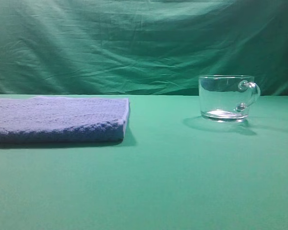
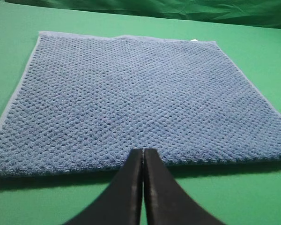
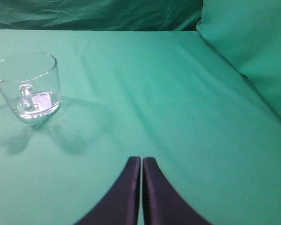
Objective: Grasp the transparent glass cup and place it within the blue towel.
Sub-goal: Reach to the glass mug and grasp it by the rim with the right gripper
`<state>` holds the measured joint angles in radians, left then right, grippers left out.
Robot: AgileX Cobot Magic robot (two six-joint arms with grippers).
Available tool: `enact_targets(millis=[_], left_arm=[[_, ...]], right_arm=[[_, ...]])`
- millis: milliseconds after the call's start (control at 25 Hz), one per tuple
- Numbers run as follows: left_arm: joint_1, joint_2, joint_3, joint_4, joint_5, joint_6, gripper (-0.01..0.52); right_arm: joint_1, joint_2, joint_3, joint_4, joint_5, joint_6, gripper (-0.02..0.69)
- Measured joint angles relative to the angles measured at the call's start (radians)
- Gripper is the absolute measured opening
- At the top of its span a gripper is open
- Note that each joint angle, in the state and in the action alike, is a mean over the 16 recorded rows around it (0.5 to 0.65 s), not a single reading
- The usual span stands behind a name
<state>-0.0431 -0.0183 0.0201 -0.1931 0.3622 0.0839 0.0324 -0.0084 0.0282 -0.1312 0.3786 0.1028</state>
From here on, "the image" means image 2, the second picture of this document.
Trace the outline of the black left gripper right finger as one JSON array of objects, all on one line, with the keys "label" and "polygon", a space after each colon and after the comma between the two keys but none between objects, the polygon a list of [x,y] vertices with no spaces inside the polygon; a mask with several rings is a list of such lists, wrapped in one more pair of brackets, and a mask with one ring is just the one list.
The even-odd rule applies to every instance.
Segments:
[{"label": "black left gripper right finger", "polygon": [[144,197],[149,225],[222,225],[175,181],[156,149],[144,150]]}]

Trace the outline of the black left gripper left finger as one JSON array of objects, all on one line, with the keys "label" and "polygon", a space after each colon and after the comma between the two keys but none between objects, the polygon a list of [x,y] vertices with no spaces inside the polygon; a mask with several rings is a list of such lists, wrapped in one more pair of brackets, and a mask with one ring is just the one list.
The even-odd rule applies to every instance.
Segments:
[{"label": "black left gripper left finger", "polygon": [[131,150],[109,186],[66,225],[138,225],[142,206],[141,149]]}]

